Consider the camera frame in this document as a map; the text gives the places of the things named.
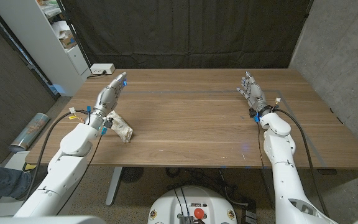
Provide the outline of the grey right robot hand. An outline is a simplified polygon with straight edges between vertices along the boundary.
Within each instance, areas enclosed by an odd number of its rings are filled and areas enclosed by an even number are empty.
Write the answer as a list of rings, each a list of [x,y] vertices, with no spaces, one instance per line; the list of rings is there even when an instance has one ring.
[[[250,108],[261,113],[262,109],[267,106],[264,92],[257,84],[250,72],[241,79],[242,87],[237,87],[237,91],[248,101]]]

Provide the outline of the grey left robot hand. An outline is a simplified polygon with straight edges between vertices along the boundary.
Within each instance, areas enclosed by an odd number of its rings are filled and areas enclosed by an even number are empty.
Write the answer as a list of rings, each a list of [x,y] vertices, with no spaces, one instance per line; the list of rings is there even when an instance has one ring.
[[[123,72],[102,89],[96,99],[93,114],[103,117],[115,109],[121,91],[126,86],[126,77],[127,73]]]

